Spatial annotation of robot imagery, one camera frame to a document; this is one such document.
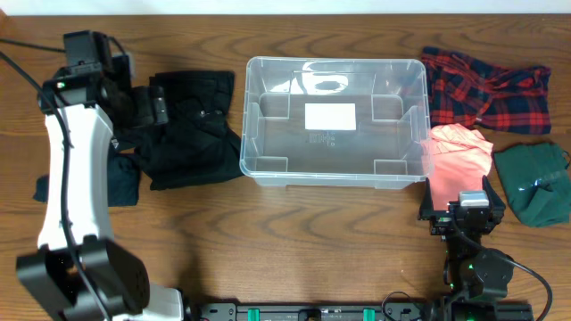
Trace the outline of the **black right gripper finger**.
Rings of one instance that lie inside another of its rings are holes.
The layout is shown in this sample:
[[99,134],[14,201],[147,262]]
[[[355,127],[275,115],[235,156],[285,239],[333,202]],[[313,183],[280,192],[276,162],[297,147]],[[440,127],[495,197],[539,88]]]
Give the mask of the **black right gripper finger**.
[[506,205],[501,197],[493,190],[487,176],[482,177],[482,186],[490,203],[492,217],[503,218],[506,210]]
[[418,210],[418,220],[430,220],[434,215],[434,203],[432,198],[430,179],[425,180],[425,192]]

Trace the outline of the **black trousers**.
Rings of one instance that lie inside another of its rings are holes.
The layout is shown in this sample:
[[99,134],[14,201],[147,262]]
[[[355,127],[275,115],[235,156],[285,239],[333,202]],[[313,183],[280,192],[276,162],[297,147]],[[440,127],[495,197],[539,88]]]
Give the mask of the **black trousers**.
[[174,71],[149,78],[164,89],[169,121],[122,131],[118,149],[135,150],[153,190],[222,183],[243,175],[241,138],[227,115],[235,88],[232,71]]

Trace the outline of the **clear plastic storage container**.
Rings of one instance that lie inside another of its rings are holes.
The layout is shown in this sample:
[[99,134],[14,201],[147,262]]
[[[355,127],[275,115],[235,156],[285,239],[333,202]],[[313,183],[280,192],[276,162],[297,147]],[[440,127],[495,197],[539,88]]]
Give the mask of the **clear plastic storage container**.
[[434,171],[414,59],[253,57],[239,167],[258,185],[401,190]]

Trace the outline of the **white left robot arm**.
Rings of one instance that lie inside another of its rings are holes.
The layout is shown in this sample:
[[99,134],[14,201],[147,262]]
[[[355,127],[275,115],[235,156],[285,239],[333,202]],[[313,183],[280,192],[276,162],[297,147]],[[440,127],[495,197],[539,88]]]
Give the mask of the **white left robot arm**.
[[116,128],[164,122],[158,98],[130,85],[128,56],[68,54],[40,95],[50,143],[37,252],[16,260],[21,284],[54,320],[183,320],[182,293],[152,284],[114,241],[108,159]]

